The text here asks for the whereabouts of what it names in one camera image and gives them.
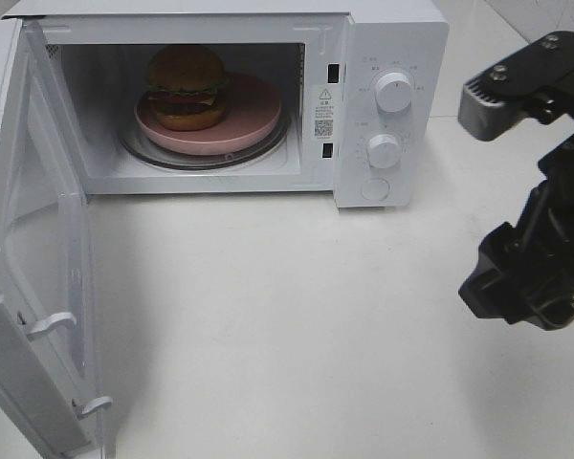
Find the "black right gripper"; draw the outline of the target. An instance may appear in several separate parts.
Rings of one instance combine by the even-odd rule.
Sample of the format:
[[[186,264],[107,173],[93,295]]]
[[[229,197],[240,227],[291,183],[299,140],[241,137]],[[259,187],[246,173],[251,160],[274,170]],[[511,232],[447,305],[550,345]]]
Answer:
[[[539,169],[545,180],[532,189],[517,224],[505,222],[483,239],[458,294],[477,318],[528,319],[556,331],[574,321],[574,135]],[[532,316],[527,306],[537,306]]]

